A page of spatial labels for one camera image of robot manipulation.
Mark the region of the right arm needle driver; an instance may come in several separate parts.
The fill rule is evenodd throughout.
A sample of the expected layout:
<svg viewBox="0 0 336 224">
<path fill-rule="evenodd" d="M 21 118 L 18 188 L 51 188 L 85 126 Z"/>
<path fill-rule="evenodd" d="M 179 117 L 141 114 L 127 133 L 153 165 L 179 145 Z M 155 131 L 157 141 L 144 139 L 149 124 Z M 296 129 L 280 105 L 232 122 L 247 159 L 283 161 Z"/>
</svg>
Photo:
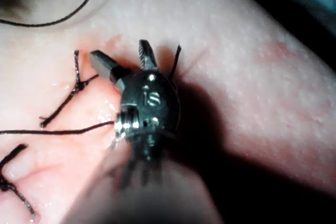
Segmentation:
<svg viewBox="0 0 336 224">
<path fill-rule="evenodd" d="M 140 71 L 116 82 L 121 91 L 120 111 L 114 122 L 115 136 L 168 132 L 178 127 L 181 107 L 172 82 L 157 71 Z"/>
</svg>

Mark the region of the right arm needle driver jaw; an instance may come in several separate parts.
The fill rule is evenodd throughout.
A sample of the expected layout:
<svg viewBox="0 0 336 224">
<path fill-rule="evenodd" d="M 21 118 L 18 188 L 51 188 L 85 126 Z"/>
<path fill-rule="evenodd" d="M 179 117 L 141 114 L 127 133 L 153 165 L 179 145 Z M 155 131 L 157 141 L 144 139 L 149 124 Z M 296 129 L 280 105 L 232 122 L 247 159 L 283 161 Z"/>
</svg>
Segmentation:
<svg viewBox="0 0 336 224">
<path fill-rule="evenodd" d="M 102 78 L 108 79 L 111 83 L 117 83 L 119 79 L 132 72 L 131 69 L 121 66 L 100 50 L 91 51 L 88 56 L 90 64 L 97 74 Z"/>
<path fill-rule="evenodd" d="M 139 58 L 140 68 L 142 71 L 158 72 L 158 66 L 156 64 L 153 49 L 150 43 L 145 39 L 139 40 Z"/>
</svg>

